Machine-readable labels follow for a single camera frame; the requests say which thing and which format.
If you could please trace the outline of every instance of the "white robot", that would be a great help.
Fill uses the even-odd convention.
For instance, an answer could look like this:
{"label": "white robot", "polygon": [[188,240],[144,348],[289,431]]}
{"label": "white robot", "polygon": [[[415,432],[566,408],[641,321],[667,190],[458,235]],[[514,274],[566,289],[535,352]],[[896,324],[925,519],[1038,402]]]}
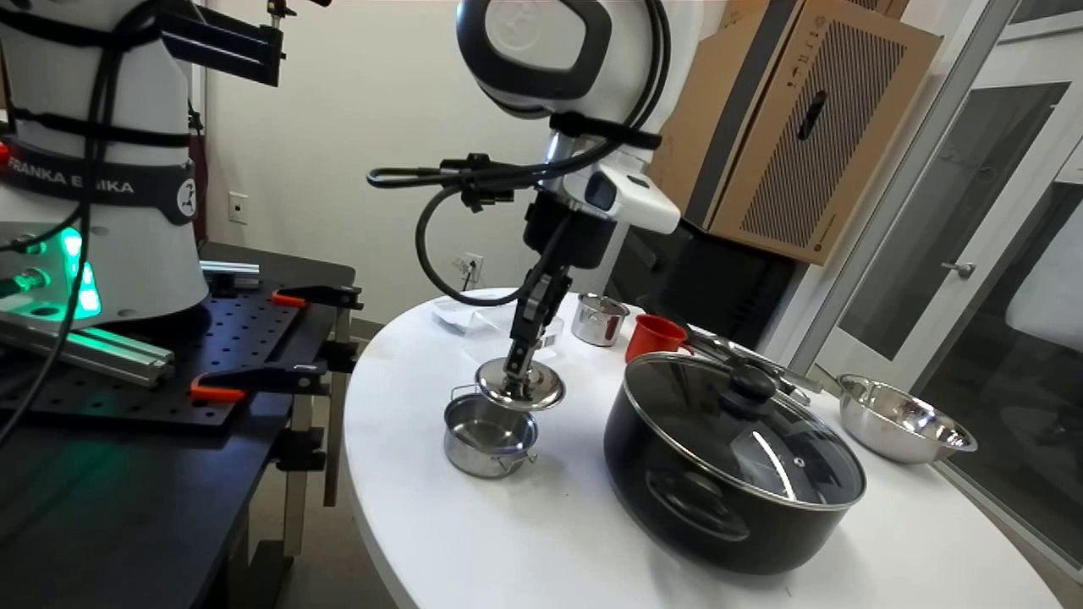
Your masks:
{"label": "white robot", "polygon": [[[506,379],[530,374],[567,269],[598,264],[616,220],[660,235],[676,228],[676,206],[643,167],[722,8],[458,5],[459,55],[476,84],[511,117],[550,117],[550,155],[539,167],[471,155],[439,170],[375,170],[370,182],[439,187],[436,201],[462,196],[471,206],[511,190],[539,194],[524,240],[540,262],[516,291]],[[269,0],[269,13],[276,22],[289,8]],[[0,49],[13,118],[0,148],[0,318],[105,324],[201,304],[188,93],[176,58],[273,83],[276,26],[248,26],[186,0],[0,0]]]}

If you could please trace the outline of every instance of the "black pot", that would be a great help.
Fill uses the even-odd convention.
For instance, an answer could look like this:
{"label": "black pot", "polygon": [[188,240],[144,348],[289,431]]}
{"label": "black pot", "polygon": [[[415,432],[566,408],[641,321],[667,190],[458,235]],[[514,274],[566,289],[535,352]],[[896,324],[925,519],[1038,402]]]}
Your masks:
{"label": "black pot", "polygon": [[753,366],[643,357],[606,428],[624,508],[732,571],[810,561],[866,491],[853,449]]}

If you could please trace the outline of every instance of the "white round table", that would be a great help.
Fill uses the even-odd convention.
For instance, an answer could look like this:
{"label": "white round table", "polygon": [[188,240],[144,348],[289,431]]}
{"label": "white round table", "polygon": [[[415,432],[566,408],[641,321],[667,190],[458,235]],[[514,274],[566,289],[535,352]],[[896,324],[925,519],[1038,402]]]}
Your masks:
{"label": "white round table", "polygon": [[[788,574],[732,574],[655,544],[619,508],[603,431],[624,377],[624,343],[571,339],[566,298],[540,364],[567,387],[539,417],[539,462],[506,482],[475,482],[443,456],[454,387],[506,352],[489,324],[426,302],[365,348],[345,408],[357,533],[398,607],[423,609],[1041,609],[1059,607],[1008,537],[929,466],[896,466],[857,447],[870,487],[826,547]],[[811,400],[835,424],[835,400]]]}

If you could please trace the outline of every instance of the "metal cup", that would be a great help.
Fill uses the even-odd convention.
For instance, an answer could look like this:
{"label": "metal cup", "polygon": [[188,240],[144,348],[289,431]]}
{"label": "metal cup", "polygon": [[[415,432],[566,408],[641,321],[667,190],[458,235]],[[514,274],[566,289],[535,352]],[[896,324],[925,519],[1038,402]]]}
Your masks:
{"label": "metal cup", "polygon": [[571,337],[585,344],[611,348],[626,315],[628,308],[611,298],[577,294]]}

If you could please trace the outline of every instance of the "pot handle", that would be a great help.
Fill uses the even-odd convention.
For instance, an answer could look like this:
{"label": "pot handle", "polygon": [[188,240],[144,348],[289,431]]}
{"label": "pot handle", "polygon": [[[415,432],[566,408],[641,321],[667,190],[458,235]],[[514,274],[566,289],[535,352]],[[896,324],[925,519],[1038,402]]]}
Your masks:
{"label": "pot handle", "polygon": [[676,523],[696,529],[701,536],[732,544],[750,537],[748,525],[724,506],[718,484],[701,472],[645,472],[645,491]]}

